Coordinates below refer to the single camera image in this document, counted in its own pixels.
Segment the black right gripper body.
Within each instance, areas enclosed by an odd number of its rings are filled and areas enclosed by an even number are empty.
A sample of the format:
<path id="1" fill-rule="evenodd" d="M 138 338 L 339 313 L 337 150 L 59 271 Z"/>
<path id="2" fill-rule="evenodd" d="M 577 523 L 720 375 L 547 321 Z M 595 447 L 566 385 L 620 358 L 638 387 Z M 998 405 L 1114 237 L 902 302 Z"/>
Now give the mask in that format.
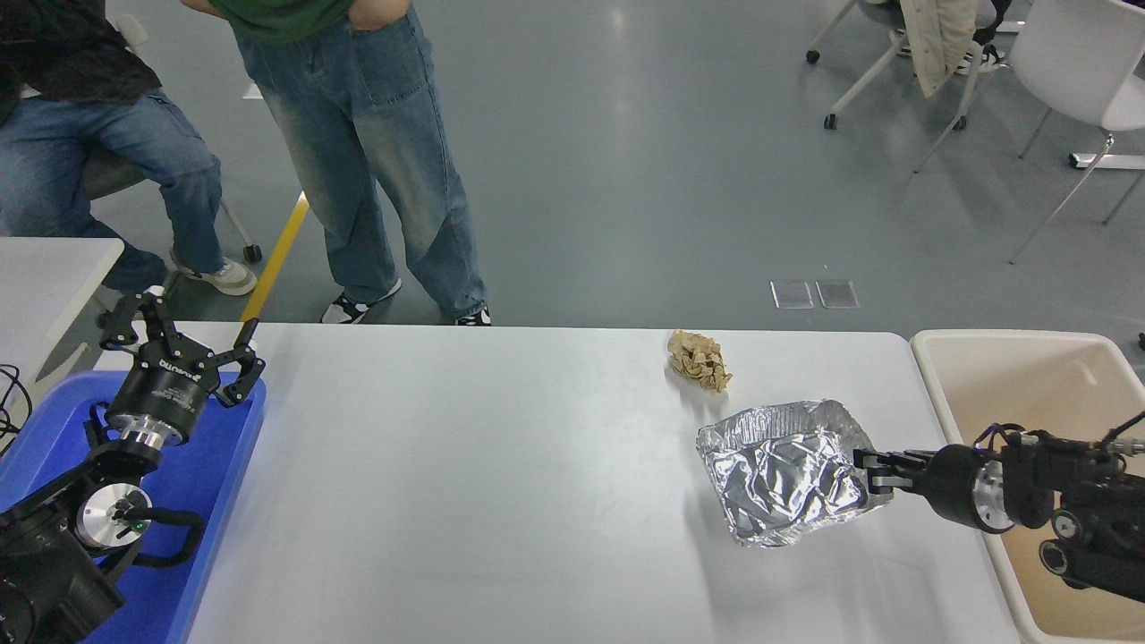
<path id="1" fill-rule="evenodd" d="M 968 445 L 945 445 L 933 453 L 921 477 L 921 496 L 946 521 L 990 531 L 974 501 L 974 485 L 984 458 Z"/>

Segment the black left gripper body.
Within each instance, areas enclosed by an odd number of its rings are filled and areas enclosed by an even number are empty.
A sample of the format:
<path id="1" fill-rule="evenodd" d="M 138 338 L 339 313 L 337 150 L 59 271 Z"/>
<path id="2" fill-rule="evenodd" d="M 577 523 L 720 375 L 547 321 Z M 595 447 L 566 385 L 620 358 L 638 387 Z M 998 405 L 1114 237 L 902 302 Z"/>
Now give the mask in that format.
<path id="1" fill-rule="evenodd" d="M 106 424 L 128 429 L 152 421 L 169 432 L 191 432 L 216 388 L 218 367 L 205 360 L 180 362 L 136 354 L 123 387 L 106 408 Z"/>

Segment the standing person's left hand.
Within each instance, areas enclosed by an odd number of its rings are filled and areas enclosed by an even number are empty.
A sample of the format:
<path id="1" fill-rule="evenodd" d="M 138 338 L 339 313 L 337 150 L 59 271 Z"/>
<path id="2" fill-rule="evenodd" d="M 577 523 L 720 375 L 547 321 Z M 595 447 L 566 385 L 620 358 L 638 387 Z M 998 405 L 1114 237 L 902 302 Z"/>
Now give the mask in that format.
<path id="1" fill-rule="evenodd" d="M 410 8 L 410 0 L 355 0 L 346 15 L 353 29 L 372 32 L 396 23 Z"/>

